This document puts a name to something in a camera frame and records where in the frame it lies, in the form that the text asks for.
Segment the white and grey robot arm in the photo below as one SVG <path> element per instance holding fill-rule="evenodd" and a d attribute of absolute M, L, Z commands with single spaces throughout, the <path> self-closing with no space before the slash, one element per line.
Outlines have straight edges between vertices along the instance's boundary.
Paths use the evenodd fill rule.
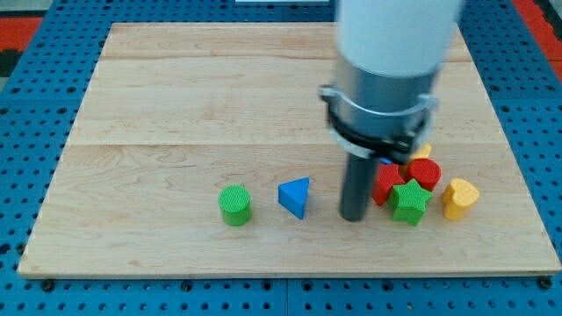
<path fill-rule="evenodd" d="M 349 153 L 402 164 L 428 138 L 432 86 L 462 0 L 341 0 L 336 61 L 321 87 L 330 132 Z"/>

